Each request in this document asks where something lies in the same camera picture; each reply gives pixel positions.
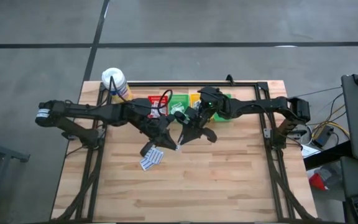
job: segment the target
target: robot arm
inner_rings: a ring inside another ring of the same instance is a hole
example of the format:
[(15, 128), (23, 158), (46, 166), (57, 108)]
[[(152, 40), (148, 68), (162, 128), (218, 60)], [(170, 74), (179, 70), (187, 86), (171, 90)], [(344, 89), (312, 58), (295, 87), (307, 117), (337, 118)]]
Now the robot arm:
[(99, 141), (97, 129), (86, 129), (68, 118), (97, 119), (104, 124), (122, 126), (131, 123), (141, 133), (149, 137), (149, 142), (141, 150), (142, 156), (153, 146), (176, 149), (170, 136), (168, 125), (174, 120), (172, 115), (149, 118), (151, 103), (138, 98), (125, 103), (104, 106), (78, 105), (66, 101), (52, 100), (39, 104), (35, 122), (42, 127), (57, 127), (64, 131), (63, 136), (74, 135), (88, 147), (96, 147)]
[(240, 101), (230, 99), (219, 88), (206, 86), (200, 91), (199, 108), (190, 108), (185, 114), (176, 112), (176, 119), (183, 125), (180, 144), (205, 135), (211, 142), (217, 137), (209, 128), (204, 125), (213, 114), (217, 113), (224, 119), (238, 118), (243, 114), (271, 113), (276, 112), (284, 115), (284, 122), (273, 129), (273, 144), (276, 147), (285, 148), (285, 140), (288, 134), (298, 125), (305, 124), (310, 120), (309, 103), (299, 98), (278, 97), (269, 100)]

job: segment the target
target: wooden table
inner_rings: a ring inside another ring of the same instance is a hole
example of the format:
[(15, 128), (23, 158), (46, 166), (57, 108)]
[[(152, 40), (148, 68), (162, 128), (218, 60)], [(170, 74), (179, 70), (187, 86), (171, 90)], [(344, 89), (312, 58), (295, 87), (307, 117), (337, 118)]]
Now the wooden table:
[[(100, 82), (84, 82), (80, 104), (95, 105)], [(270, 96), (286, 96), (283, 81), (268, 81)], [(167, 88), (132, 87), (134, 97), (161, 95)], [(174, 94), (196, 93), (199, 87), (174, 87)], [(239, 100), (254, 100), (247, 87), (222, 87)], [(283, 116), (275, 114), (279, 125)], [(90, 120), (76, 119), (86, 128)], [(140, 149), (148, 141), (127, 124), (108, 127), (96, 199), (94, 222), (253, 222), (277, 221), (259, 116), (243, 115), (230, 122), (208, 124), (218, 140), (202, 137), (181, 147), (162, 148), (162, 163), (143, 171)], [(173, 139), (181, 126), (170, 125)], [(78, 148), (79, 141), (68, 146)], [(74, 199), (81, 185), (86, 150), (65, 159), (52, 218), (58, 217)], [(290, 188), (316, 217), (305, 165), (298, 146), (284, 150)], [(283, 193), (280, 198), (285, 209)]]

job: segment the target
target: gray floor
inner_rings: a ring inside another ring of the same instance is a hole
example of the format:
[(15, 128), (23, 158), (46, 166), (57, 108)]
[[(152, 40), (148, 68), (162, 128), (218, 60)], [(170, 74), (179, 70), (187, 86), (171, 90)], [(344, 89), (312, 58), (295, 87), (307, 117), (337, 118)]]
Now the gray floor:
[[(92, 43), (103, 0), (0, 0), (0, 44)], [(358, 1), (112, 0), (100, 42), (358, 41)], [(0, 144), (30, 153), (12, 161), (0, 193), (0, 223), (46, 221), (67, 142), (58, 129), (34, 123), (40, 101), (78, 100), (89, 49), (0, 49)], [(358, 47), (99, 49), (91, 80), (109, 67), (128, 80), (284, 80), (289, 96), (340, 85), (358, 73)], [(312, 123), (340, 90), (303, 97)], [(338, 123), (347, 127), (346, 118)], [(325, 197), (313, 191), (318, 215)]]

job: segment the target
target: red object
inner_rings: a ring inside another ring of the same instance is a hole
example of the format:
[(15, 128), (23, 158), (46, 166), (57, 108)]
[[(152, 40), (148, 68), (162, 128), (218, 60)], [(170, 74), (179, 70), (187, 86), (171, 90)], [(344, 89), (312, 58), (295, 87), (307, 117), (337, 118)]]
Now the red object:
[(316, 187), (317, 189), (327, 190), (326, 186), (324, 185), (324, 182), (319, 174), (313, 174), (309, 178), (309, 183), (310, 183), (310, 185), (312, 185), (313, 187)]
[[(149, 100), (152, 104), (152, 107), (157, 107), (158, 101), (160, 100), (160, 98), (161, 98), (161, 96), (149, 96)], [(160, 112), (165, 115), (168, 115), (167, 101), (168, 101), (168, 96), (164, 96), (162, 98), (161, 104), (160, 104), (160, 106), (166, 105), (165, 111), (164, 111), (164, 108), (160, 109)], [(152, 112), (149, 114), (149, 118), (157, 118), (157, 117), (159, 117), (157, 109), (152, 109)]]

